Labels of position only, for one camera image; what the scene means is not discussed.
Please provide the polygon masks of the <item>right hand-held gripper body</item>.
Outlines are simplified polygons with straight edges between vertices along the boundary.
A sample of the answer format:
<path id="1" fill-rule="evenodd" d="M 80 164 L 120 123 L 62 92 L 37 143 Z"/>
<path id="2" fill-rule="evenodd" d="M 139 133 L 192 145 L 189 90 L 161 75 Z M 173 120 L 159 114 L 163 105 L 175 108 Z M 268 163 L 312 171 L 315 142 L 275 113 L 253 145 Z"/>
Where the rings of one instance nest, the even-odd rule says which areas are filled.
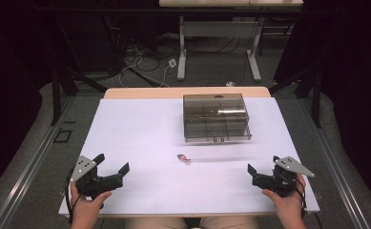
<path id="1" fill-rule="evenodd" d="M 252 184 L 261 189 L 268 189 L 286 197 L 297 189 L 298 174 L 314 177 L 315 174 L 291 156 L 281 158 L 275 163 L 270 176 L 258 174 L 253 177 Z"/>

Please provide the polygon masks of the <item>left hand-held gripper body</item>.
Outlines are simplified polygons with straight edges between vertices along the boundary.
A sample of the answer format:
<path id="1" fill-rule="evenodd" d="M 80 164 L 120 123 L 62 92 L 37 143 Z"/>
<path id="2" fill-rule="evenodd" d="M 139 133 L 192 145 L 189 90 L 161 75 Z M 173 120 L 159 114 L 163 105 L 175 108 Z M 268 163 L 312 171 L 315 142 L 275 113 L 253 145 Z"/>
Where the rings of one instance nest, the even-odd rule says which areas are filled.
<path id="1" fill-rule="evenodd" d="M 101 177 L 97 173 L 97 166 L 93 164 L 93 159 L 80 156 L 70 176 L 70 182 L 75 184 L 78 193 L 92 199 L 104 192 L 123 186 L 123 177 L 118 172 L 110 176 Z"/>

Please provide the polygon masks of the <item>grey transparent drawer box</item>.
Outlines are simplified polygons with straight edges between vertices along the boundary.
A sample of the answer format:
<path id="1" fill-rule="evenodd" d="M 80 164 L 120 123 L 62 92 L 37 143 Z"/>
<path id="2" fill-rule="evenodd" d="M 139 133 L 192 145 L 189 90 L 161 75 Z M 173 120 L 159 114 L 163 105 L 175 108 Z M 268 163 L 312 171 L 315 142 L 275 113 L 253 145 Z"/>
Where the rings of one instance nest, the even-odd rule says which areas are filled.
<path id="1" fill-rule="evenodd" d="M 185 94 L 183 124 L 186 142 L 223 143 L 252 138 L 242 94 Z"/>

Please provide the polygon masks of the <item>person's left hand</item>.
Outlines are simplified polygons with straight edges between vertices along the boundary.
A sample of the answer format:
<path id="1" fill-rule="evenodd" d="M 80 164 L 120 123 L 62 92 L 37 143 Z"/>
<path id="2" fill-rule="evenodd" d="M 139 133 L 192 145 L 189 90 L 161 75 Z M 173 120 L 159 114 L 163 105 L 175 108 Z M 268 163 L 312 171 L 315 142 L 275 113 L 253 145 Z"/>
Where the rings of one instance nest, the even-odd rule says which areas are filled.
<path id="1" fill-rule="evenodd" d="M 71 184 L 72 224 L 84 222 L 95 224 L 104 201 L 113 193 L 111 191 L 100 194 L 95 200 L 89 201 L 80 196 L 74 183 Z"/>

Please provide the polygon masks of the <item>person's right hand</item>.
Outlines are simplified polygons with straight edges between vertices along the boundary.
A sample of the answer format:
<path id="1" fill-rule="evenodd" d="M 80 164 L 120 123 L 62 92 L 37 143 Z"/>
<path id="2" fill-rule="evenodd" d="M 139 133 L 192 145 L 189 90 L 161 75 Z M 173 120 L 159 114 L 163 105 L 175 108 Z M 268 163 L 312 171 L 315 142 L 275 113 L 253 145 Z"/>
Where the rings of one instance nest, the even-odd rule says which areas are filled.
<path id="1" fill-rule="evenodd" d="M 297 191 L 291 193 L 288 197 L 281 198 L 271 190 L 263 189 L 262 194 L 272 200 L 276 207 L 278 218 L 281 224 L 292 224 L 303 222 L 302 219 L 302 193 L 306 184 L 303 176 L 298 174 Z"/>

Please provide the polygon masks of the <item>white table mat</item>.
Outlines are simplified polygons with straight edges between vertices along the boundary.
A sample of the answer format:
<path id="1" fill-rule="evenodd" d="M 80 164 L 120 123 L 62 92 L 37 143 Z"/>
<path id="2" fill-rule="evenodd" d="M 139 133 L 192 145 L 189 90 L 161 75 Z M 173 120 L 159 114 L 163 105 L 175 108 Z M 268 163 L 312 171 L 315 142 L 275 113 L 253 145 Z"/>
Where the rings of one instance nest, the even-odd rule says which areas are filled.
<path id="1" fill-rule="evenodd" d="M 271 174 L 273 156 L 296 156 L 278 103 L 272 97 L 245 101 L 252 138 L 189 143 L 184 138 L 181 99 L 103 99 L 81 153 L 105 160 L 109 176 L 129 163 L 123 186 L 113 192 L 103 217 L 207 217 L 272 215 L 272 201 L 252 184 L 251 164 Z M 187 164 L 177 155 L 191 160 Z"/>

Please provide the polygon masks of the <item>black metal stand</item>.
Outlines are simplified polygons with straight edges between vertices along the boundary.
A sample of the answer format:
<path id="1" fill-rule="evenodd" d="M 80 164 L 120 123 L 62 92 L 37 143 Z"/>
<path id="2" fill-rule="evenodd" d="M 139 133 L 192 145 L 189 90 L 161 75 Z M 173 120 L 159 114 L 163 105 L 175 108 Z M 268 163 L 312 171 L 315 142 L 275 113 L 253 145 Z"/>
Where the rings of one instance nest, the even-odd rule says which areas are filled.
<path id="1" fill-rule="evenodd" d="M 107 88 L 89 79 L 77 68 L 67 63 L 61 49 L 62 38 L 57 37 L 56 31 L 46 35 L 46 38 L 49 43 L 48 53 L 52 59 L 52 68 L 54 69 L 52 74 L 52 125 L 55 125 L 62 115 L 61 91 L 64 91 L 68 96 L 76 96 L 78 94 L 78 88 L 74 83 L 76 78 L 101 93 L 105 93 Z"/>
<path id="2" fill-rule="evenodd" d="M 298 88 L 295 90 L 295 95 L 297 98 L 306 98 L 309 93 L 312 93 L 311 118 L 316 127 L 320 128 L 319 105 L 322 80 L 321 67 L 317 66 L 303 69 L 299 73 L 287 77 L 283 81 L 277 83 L 275 86 L 270 87 L 269 92 L 273 94 L 296 80 L 300 81 Z"/>

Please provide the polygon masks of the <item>wooden table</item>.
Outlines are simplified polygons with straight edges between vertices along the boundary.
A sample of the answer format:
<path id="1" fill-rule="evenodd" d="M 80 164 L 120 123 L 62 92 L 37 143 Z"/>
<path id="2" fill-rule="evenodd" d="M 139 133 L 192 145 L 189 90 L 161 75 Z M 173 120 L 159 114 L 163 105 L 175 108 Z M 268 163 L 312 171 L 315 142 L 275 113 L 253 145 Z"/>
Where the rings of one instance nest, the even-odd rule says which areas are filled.
<path id="1" fill-rule="evenodd" d="M 104 99 L 181 98 L 184 94 L 242 94 L 244 97 L 270 97 L 265 87 L 170 87 L 111 88 Z"/>

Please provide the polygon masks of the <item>white-legged background table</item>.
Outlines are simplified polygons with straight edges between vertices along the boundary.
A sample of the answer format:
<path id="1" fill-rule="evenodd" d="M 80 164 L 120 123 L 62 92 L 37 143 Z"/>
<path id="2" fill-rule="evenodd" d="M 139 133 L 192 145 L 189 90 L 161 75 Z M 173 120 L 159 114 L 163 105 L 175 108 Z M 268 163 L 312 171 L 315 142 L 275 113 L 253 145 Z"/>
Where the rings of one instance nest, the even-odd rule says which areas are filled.
<path id="1" fill-rule="evenodd" d="M 300 10 L 303 0 L 159 0 L 159 6 L 173 10 Z M 208 19 L 196 21 L 179 17 L 179 60 L 177 79 L 185 79 L 187 50 L 186 37 L 246 37 L 252 38 L 253 44 L 246 50 L 253 80 L 261 80 L 256 55 L 264 27 L 265 16 L 252 16 L 251 21 L 237 21 L 232 16 L 230 21 Z"/>

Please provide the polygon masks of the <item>metal floor rail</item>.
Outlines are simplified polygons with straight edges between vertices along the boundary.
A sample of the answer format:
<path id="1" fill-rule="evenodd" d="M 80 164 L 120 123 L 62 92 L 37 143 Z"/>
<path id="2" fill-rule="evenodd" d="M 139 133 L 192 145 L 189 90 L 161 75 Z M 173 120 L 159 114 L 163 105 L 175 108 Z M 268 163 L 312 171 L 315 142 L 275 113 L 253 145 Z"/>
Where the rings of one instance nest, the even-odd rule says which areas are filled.
<path id="1" fill-rule="evenodd" d="M 305 118 L 310 122 L 311 129 L 315 133 L 316 139 L 319 141 L 324 162 L 327 166 L 329 174 L 331 175 L 337 187 L 340 198 L 345 206 L 345 209 L 347 210 L 351 221 L 354 224 L 355 229 L 369 229 L 369 224 L 363 215 L 363 212 L 358 204 L 357 199 L 355 198 L 351 187 L 347 183 L 347 180 L 342 173 L 342 170 L 334 156 L 334 152 L 332 151 L 324 135 L 324 132 L 321 128 L 318 127 L 311 116 L 309 102 L 305 99 L 300 99 L 299 105 L 304 112 Z"/>
<path id="2" fill-rule="evenodd" d="M 27 136 L 0 177 L 0 229 L 6 228 L 24 195 L 29 190 L 55 135 L 59 124 L 75 100 L 74 96 L 62 98 L 61 114 L 54 123 L 52 102 L 43 100 L 38 117 Z"/>

